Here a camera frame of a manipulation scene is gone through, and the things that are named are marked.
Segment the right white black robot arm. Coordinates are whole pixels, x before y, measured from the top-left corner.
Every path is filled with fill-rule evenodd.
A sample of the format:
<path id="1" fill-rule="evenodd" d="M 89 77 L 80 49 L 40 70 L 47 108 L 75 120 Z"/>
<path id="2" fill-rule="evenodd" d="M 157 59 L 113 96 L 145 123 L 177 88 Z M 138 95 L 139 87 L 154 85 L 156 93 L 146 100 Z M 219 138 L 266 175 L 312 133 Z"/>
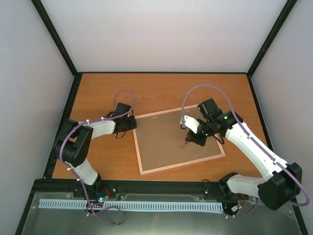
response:
<path id="1" fill-rule="evenodd" d="M 245 194 L 261 200 L 271 210 L 277 210 L 300 191 L 302 168 L 289 164 L 263 144 L 233 110 L 223 112 L 213 99 L 197 106 L 202 119 L 182 115 L 180 125 L 188 129 L 185 141 L 205 146 L 208 137 L 220 144 L 227 139 L 238 147 L 254 164 L 261 177 L 247 177 L 229 173 L 220 179 L 220 191 L 224 197 Z"/>

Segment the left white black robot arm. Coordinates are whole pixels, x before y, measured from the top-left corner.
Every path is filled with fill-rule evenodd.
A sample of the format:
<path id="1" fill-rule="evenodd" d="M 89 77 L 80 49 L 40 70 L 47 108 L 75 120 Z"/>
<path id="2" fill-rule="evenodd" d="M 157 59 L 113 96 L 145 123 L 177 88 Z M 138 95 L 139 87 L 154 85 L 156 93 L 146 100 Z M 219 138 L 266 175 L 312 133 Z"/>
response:
<path id="1" fill-rule="evenodd" d="M 87 160 L 91 140 L 104 135 L 116 136 L 137 127 L 133 107 L 119 102 L 114 111 L 97 120 L 65 121 L 53 143 L 52 155 L 72 171 L 78 181 L 85 183 L 85 192 L 96 197 L 102 191 L 101 179 Z"/>

